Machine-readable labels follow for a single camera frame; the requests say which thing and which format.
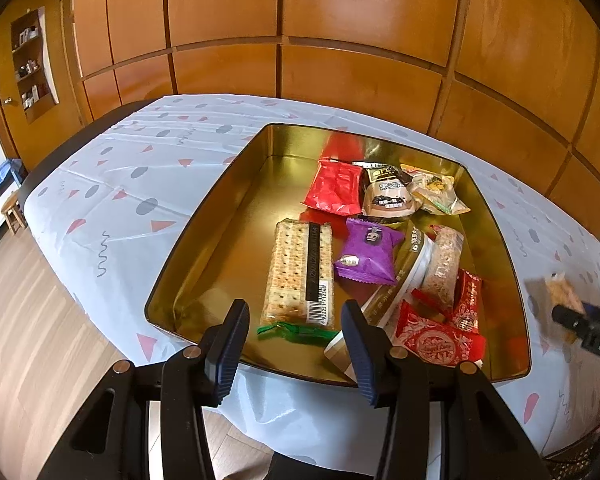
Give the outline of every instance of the wooden door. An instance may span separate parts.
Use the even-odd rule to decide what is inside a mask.
[[[19,30],[27,26],[40,27],[39,37],[20,46]],[[0,102],[13,142],[29,171],[84,126],[64,49],[61,0],[13,0],[0,16]],[[17,74],[16,68],[28,60],[35,60],[39,69],[24,76]],[[22,93],[34,84],[42,88],[45,82],[49,92],[25,110]]]

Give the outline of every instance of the screw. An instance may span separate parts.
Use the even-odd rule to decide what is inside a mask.
[[[128,372],[129,368],[131,368],[131,363],[126,359],[120,359],[113,364],[113,371],[117,374]]]
[[[187,346],[182,353],[187,359],[195,359],[202,355],[202,350],[199,346]]]
[[[460,363],[460,371],[463,374],[473,375],[478,371],[478,367],[474,365],[471,361],[464,361]]]
[[[402,346],[392,346],[389,355],[395,359],[404,359],[409,355],[409,352]]]

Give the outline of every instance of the white label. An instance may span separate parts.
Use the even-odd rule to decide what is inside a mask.
[[[329,322],[329,281],[318,282],[318,301],[306,302],[306,322],[327,326]]]

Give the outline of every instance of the gold tin tray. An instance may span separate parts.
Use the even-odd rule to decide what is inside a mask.
[[[415,148],[322,128],[270,124],[251,140],[180,235],[146,305],[147,320],[198,342],[208,327],[224,319],[234,298],[241,298],[251,311],[243,362],[305,380],[352,384],[324,357],[322,347],[256,335],[276,223],[305,211],[301,202],[321,156],[398,167],[403,162],[455,177],[456,193],[471,212],[449,217],[418,211],[411,218],[420,228],[443,223],[464,233],[461,267],[484,279],[479,322],[488,346],[482,370],[491,381],[526,375],[531,357],[518,280],[498,226],[468,171]],[[341,246],[334,238],[335,258]],[[336,284],[338,323],[340,306],[349,298]],[[358,291],[355,299],[366,298]]]

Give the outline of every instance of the cable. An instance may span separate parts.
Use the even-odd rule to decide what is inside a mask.
[[[596,433],[596,431],[599,429],[600,429],[600,422],[597,425],[595,425],[595,427],[592,430],[590,430],[587,434],[585,434],[583,437],[581,437],[579,440],[577,440],[573,444],[570,444],[569,446],[565,447],[564,449],[561,449],[559,451],[551,453],[551,455],[549,455],[547,457],[542,457],[542,460],[545,460],[546,462],[555,463],[555,464],[566,464],[566,465],[577,465],[577,464],[581,463],[582,460],[576,460],[576,461],[574,461],[574,460],[555,460],[551,457],[556,456],[558,454],[562,454],[564,452],[567,452],[568,450],[572,449],[573,447],[579,446],[585,440],[587,440],[592,434]]]

